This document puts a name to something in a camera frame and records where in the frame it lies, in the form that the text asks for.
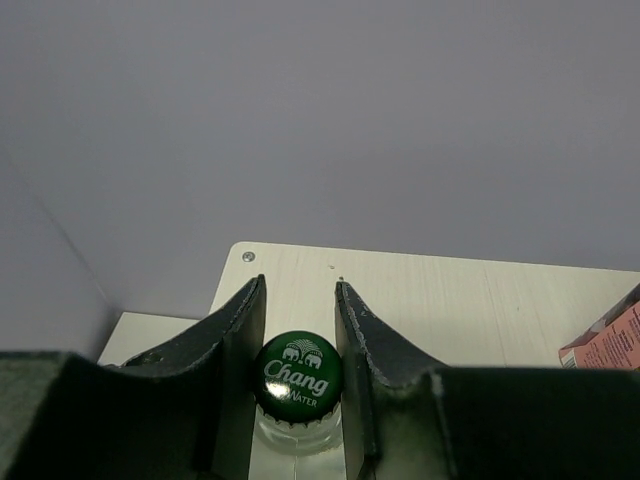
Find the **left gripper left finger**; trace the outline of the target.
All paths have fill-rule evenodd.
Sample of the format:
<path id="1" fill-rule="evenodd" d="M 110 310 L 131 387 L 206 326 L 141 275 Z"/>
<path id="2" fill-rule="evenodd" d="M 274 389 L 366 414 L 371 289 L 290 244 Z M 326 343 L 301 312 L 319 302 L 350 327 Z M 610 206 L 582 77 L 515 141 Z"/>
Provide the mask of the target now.
<path id="1" fill-rule="evenodd" d="M 245 479 L 266 281 L 121 365 L 78 354 L 1 356 L 5 479 Z"/>

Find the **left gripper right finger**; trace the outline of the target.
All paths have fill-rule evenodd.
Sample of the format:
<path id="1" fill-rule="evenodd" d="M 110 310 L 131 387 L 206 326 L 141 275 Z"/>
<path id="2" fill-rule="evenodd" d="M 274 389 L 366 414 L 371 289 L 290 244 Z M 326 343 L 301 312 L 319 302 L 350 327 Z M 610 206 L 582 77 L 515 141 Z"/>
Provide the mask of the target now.
<path id="1" fill-rule="evenodd" d="M 335 287 L 350 479 L 635 479 L 639 376 L 451 367 Z"/>

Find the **glass soda water bottle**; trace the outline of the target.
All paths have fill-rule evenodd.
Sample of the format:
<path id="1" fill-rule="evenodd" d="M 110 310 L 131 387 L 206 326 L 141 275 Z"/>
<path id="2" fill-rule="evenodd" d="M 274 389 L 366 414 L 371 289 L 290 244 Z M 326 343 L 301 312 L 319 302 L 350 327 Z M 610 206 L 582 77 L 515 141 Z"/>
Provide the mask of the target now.
<path id="1" fill-rule="evenodd" d="M 275 336 L 253 365 L 256 420 L 251 479 L 344 479 L 343 366 L 309 331 Z"/>

